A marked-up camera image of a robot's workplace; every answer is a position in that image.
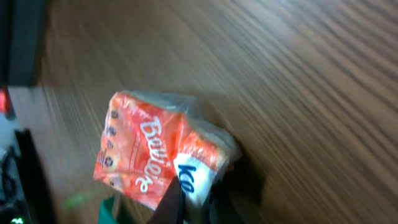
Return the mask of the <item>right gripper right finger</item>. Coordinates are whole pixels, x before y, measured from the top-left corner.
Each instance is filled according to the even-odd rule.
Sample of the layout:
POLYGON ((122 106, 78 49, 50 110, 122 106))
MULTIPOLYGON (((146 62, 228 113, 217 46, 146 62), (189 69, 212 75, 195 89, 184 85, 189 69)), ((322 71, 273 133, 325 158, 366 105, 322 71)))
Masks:
POLYGON ((201 208, 201 222, 204 224, 244 224, 229 199, 222 181, 212 185, 201 208))

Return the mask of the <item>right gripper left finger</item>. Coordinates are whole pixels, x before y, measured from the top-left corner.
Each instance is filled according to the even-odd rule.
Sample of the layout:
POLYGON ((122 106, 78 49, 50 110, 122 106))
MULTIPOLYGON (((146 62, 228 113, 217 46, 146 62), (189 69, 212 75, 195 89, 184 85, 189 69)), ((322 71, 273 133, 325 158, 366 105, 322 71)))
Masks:
POLYGON ((183 224, 184 192, 174 177, 147 224, 183 224))

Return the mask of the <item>red white small box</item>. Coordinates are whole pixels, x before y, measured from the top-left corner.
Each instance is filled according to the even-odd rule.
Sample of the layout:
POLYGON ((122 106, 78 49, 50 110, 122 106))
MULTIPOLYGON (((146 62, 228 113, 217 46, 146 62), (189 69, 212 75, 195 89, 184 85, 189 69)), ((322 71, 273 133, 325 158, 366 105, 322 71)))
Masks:
POLYGON ((93 178, 151 209, 177 178, 185 218, 197 222, 212 185, 240 155, 232 135, 201 115, 196 98, 119 91, 109 101, 93 178))

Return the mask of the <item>green 3M gloves packet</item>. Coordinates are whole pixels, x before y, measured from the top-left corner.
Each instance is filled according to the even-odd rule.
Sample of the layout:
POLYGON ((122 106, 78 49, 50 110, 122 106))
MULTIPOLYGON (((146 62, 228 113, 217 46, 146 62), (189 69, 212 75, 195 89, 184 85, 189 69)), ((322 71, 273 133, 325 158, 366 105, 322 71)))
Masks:
POLYGON ((101 202, 98 224, 136 224, 118 195, 101 202))

